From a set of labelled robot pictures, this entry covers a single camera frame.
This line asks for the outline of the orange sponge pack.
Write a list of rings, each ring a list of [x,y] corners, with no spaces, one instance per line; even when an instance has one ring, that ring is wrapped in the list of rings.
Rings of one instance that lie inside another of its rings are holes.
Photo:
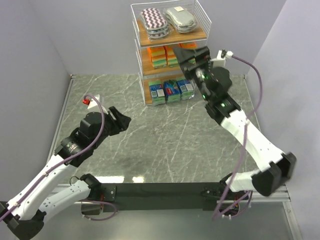
[[[166,51],[163,46],[148,47],[147,52],[151,61],[151,65],[154,69],[167,66]]]
[[[194,50],[197,48],[197,44],[194,41],[193,42],[183,42],[183,43],[180,43],[179,46],[181,48],[189,49],[189,50]]]
[[[179,48],[180,45],[179,44],[169,44],[169,45],[164,45],[163,47],[165,50],[167,66],[170,68],[178,67],[179,63],[178,63],[177,57],[173,51],[173,48]]]

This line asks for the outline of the blue green sponge pack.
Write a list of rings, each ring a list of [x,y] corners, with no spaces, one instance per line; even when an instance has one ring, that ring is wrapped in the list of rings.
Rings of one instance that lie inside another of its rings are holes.
[[[163,90],[167,103],[178,102],[181,100],[181,92],[178,88],[177,81],[169,79],[163,82]]]
[[[194,97],[195,88],[189,80],[184,77],[178,77],[176,83],[180,91],[181,100],[188,100]]]

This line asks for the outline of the silver mesh scrubber pack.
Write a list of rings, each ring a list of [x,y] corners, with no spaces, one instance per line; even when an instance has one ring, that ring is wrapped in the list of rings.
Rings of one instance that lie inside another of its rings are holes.
[[[180,34],[190,33],[198,27],[195,16],[181,6],[167,8],[163,13],[167,21]]]

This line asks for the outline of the purple wavy sponge pack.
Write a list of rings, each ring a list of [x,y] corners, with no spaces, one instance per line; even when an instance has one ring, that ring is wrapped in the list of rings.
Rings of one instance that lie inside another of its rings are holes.
[[[173,28],[158,8],[144,8],[139,16],[151,41],[164,39],[173,32]]]

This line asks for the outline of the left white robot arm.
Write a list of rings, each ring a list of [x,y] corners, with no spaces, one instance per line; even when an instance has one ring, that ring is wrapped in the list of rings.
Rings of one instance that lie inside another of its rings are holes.
[[[60,142],[37,176],[15,197],[0,203],[1,221],[18,239],[30,240],[66,207],[80,200],[100,198],[101,183],[91,174],[55,195],[51,192],[60,180],[91,157],[107,137],[126,131],[131,120],[114,106],[89,112]]]

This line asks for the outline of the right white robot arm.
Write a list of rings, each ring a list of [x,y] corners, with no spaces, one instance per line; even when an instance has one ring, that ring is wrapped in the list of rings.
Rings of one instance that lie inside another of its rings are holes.
[[[292,177],[297,158],[272,144],[229,94],[232,80],[225,64],[235,58],[233,52],[219,50],[215,58],[206,46],[174,47],[173,52],[185,78],[193,80],[199,89],[210,118],[241,143],[257,165],[253,171],[231,173],[221,183],[229,192],[257,191],[270,196]]]

